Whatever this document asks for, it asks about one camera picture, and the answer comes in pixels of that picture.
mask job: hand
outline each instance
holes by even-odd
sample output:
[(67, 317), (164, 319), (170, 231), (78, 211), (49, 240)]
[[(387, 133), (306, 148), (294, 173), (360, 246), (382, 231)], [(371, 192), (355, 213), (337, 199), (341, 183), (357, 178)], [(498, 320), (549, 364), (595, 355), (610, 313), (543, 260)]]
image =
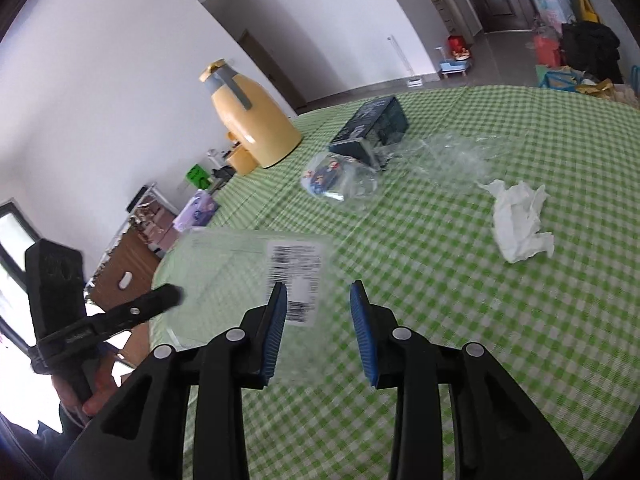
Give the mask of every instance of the hand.
[(71, 386), (69, 386), (64, 379), (56, 375), (51, 376), (51, 382), (58, 393), (62, 405), (70, 411), (81, 410), (87, 416), (97, 415), (107, 403), (107, 400), (109, 400), (118, 389), (116, 381), (111, 375), (114, 362), (115, 355), (112, 353), (100, 359), (100, 365), (95, 372), (94, 396), (82, 405)]

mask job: tile floor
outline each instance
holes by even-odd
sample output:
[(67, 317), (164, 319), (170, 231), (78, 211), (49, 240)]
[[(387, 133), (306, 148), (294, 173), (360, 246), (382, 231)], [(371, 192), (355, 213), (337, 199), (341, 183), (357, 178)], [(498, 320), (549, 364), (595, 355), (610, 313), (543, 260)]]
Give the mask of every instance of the tile floor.
[(467, 77), (462, 74), (452, 74), (448, 79), (427, 82), (420, 88), (415, 89), (407, 88), (401, 82), (386, 88), (357, 88), (318, 99), (300, 108), (297, 112), (298, 114), (303, 114), (318, 108), (326, 108), (357, 99), (412, 90), (482, 85), (537, 86), (536, 52), (532, 49), (532, 42), (531, 32), (481, 33), (476, 36), (476, 42), (471, 47), (474, 65), (468, 70)]

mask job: plastic bag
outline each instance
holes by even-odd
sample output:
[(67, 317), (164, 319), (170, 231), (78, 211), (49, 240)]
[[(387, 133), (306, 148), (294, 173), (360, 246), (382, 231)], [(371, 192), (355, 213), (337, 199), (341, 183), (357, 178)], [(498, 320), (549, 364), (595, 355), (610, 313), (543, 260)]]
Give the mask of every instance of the plastic bag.
[(533, 23), (534, 36), (540, 36), (545, 40), (560, 41), (561, 34), (558, 33), (551, 25), (547, 25), (540, 17), (536, 17)]
[(540, 15), (547, 25), (551, 25), (562, 35), (562, 24), (576, 21), (570, 0), (538, 0)]
[(306, 165), (300, 184), (313, 196), (358, 209), (375, 194), (378, 176), (352, 156), (323, 152)]
[(330, 332), (332, 240), (319, 235), (193, 228), (172, 249), (172, 283), (183, 303), (164, 314), (178, 349), (206, 345), (267, 303), (274, 282), (287, 285), (285, 323), (274, 381), (309, 384), (324, 377)]
[(452, 192), (471, 192), (477, 183), (487, 184), (496, 177), (491, 160), (521, 141), (521, 136), (446, 132), (404, 140), (394, 156), (398, 166), (413, 176)]

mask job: dark box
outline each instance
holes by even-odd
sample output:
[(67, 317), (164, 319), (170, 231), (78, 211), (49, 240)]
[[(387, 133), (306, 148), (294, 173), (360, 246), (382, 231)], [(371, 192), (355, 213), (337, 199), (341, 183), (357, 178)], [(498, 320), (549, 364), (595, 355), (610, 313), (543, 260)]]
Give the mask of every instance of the dark box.
[(409, 127), (395, 96), (364, 103), (329, 143), (332, 153), (348, 155), (379, 169), (383, 164), (374, 148), (399, 142)]

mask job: silver screw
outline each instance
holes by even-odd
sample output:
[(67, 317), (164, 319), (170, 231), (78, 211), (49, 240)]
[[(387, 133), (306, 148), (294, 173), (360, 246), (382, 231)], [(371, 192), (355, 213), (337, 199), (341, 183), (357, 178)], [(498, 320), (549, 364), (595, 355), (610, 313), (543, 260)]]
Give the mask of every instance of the silver screw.
[(484, 355), (484, 347), (478, 343), (469, 343), (466, 346), (466, 353), (471, 357), (482, 357)]
[(396, 339), (399, 339), (400, 341), (406, 341), (411, 337), (411, 330), (405, 328), (404, 326), (399, 326), (398, 328), (394, 329), (391, 335)]
[(240, 341), (244, 339), (245, 335), (244, 330), (241, 328), (232, 328), (226, 333), (226, 339), (229, 341)]
[(154, 349), (154, 357), (156, 359), (165, 359), (169, 357), (173, 351), (169, 345), (160, 345)]

